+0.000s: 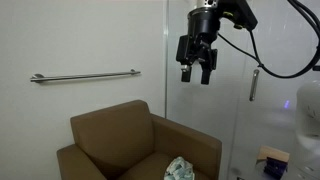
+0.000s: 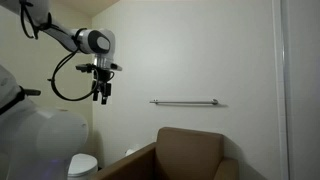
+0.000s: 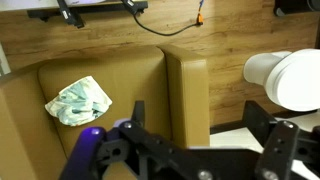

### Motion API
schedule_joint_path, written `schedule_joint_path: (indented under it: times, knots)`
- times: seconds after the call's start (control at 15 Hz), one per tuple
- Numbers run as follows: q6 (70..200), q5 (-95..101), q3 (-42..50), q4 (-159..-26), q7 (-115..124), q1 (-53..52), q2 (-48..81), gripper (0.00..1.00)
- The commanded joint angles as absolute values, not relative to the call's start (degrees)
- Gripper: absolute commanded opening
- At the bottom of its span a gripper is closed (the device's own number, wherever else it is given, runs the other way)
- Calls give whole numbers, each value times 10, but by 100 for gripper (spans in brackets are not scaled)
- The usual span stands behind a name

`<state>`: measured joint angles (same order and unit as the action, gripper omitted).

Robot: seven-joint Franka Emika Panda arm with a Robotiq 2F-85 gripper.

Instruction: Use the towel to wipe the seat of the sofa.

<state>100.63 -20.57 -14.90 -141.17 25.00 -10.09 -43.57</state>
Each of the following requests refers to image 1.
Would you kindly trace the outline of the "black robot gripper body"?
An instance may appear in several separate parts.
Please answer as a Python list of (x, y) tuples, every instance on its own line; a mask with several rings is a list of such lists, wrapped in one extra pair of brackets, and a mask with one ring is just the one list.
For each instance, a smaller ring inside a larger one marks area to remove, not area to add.
[(214, 69), (215, 51), (211, 44), (220, 29), (220, 14), (214, 8), (197, 8), (188, 13), (188, 32), (179, 38), (176, 60), (191, 66), (196, 60), (203, 69)]

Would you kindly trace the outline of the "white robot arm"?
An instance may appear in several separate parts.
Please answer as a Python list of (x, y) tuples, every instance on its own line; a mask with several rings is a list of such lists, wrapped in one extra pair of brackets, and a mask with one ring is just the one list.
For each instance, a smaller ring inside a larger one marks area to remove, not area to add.
[(198, 0), (188, 13), (188, 32), (179, 38), (176, 60), (181, 64), (181, 81), (191, 80), (192, 65), (198, 61), (202, 68), (201, 83), (208, 85), (216, 69), (218, 50), (211, 47), (220, 29), (218, 0)]

